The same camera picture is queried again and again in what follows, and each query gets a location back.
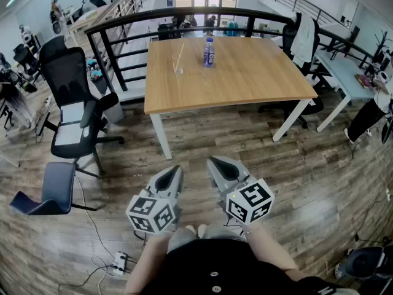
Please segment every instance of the table top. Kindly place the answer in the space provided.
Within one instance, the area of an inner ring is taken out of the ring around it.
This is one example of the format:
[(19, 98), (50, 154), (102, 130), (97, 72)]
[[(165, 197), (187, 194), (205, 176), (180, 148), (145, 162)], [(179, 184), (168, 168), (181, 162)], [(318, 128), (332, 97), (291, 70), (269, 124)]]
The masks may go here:
[[(96, 18), (97, 18), (99, 15), (101, 15), (103, 12), (105, 12), (105, 10), (106, 10), (107, 8), (108, 8), (108, 6), (102, 6), (102, 7), (99, 7), (99, 8), (97, 8), (97, 9), (95, 9), (95, 10), (91, 10), (91, 11), (88, 11), (88, 12), (82, 14), (82, 16), (81, 16), (80, 18), (78, 18), (78, 19), (76, 20), (76, 22), (75, 22), (73, 25), (71, 25), (71, 26), (69, 27), (69, 29), (70, 29), (70, 30), (76, 30), (76, 29), (78, 29), (78, 28), (81, 28), (81, 27), (83, 27), (83, 26), (85, 26), (85, 25), (90, 24), (91, 22), (95, 21)], [(86, 18), (87, 15), (89, 15), (89, 14), (91, 14), (91, 13), (93, 13), (93, 12), (96, 12), (96, 13), (95, 13), (94, 15), (92, 15), (91, 17)]]
[(373, 90), (370, 88), (364, 89), (355, 78), (355, 74), (364, 73), (351, 59), (336, 58), (330, 60), (332, 54), (323, 50), (317, 50), (315, 56), (332, 77), (339, 82), (345, 95), (349, 95), (352, 99), (360, 100), (368, 100), (374, 97)]
[[(300, 70), (273, 41), (246, 37), (213, 40), (212, 68), (202, 65), (205, 38), (150, 43), (146, 114), (317, 97)], [(172, 55), (180, 52), (183, 43), (183, 74), (177, 76)]]

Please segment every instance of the chair backrest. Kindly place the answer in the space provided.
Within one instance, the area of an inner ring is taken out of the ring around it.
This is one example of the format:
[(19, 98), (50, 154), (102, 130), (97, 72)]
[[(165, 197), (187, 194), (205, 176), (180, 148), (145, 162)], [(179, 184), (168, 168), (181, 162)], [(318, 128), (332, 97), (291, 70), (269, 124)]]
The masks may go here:
[(63, 36), (56, 36), (51, 40), (47, 41), (42, 47), (41, 51), (39, 52), (39, 61), (40, 63), (48, 62), (51, 60), (52, 57), (60, 57), (66, 54), (68, 48), (64, 43)]
[[(290, 48), (292, 47), (295, 36), (296, 36), (299, 26), (300, 26), (300, 22), (302, 20), (302, 15), (300, 13), (296, 13), (296, 14), (297, 14), (296, 22), (294, 24), (287, 24), (282, 29), (282, 50), (286, 53), (286, 55), (291, 60), (294, 58), (294, 56), (291, 55)], [(314, 58), (314, 54), (318, 48), (320, 38), (318, 35), (319, 34), (319, 25), (315, 20), (313, 20), (313, 21), (315, 24), (314, 46), (313, 46), (313, 58)], [(303, 67), (299, 68), (299, 70), (303, 73), (303, 75), (306, 76), (309, 73), (309, 71), (311, 69), (311, 64), (312, 64), (312, 60), (311, 60), (311, 62), (305, 62)]]
[(93, 100), (88, 88), (86, 59), (82, 48), (66, 49), (45, 57), (41, 61), (41, 72), (58, 107)]
[(27, 70), (26, 64), (30, 66), (32, 72), (35, 72), (38, 68), (38, 60), (27, 47), (20, 49), (20, 52), (14, 56), (14, 60), (19, 62), (25, 70)]

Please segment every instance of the black pants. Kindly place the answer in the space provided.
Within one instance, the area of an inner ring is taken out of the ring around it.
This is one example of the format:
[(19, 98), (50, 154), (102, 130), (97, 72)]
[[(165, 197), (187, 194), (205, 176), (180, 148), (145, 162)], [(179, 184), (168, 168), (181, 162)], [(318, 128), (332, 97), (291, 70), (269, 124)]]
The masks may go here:
[(351, 139), (351, 141), (358, 139), (364, 131), (377, 123), (384, 115), (386, 114), (379, 109), (375, 101), (370, 100), (357, 113), (355, 119), (352, 120), (351, 126), (348, 128), (349, 139)]

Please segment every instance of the white desk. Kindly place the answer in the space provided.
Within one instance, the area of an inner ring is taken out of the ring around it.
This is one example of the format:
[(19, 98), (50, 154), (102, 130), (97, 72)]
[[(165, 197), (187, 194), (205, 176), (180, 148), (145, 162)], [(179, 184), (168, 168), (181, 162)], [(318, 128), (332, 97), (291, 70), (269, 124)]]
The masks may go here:
[(107, 8), (108, 6), (102, 6), (98, 9), (88, 11), (82, 14), (82, 16), (69, 27), (68, 31), (71, 34), (72, 40), (74, 41), (76, 47), (79, 46), (78, 42), (76, 41), (76, 31), (84, 26), (90, 26), (103, 12), (105, 12)]
[(321, 132), (342, 111), (351, 100), (370, 100), (374, 97), (373, 90), (363, 88), (355, 74), (363, 74), (360, 68), (350, 59), (337, 58), (330, 60), (331, 53), (317, 50), (315, 57), (324, 65), (326, 70), (335, 79), (337, 85), (345, 93), (344, 99), (317, 128)]

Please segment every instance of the white cloth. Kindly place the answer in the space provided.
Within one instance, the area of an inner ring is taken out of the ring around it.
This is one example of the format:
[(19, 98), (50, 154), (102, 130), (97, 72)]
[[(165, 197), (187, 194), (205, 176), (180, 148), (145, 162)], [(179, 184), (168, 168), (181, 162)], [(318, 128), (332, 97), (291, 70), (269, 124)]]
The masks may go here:
[(393, 97), (393, 78), (385, 84), (385, 87), (389, 94), (384, 93), (382, 90), (376, 90), (374, 102), (378, 105), (380, 110), (387, 114), (389, 112), (391, 98)]
[(314, 34), (313, 19), (307, 14), (302, 14), (299, 29), (290, 48), (290, 52), (294, 56), (293, 63), (301, 68), (305, 62), (311, 62), (313, 59)]

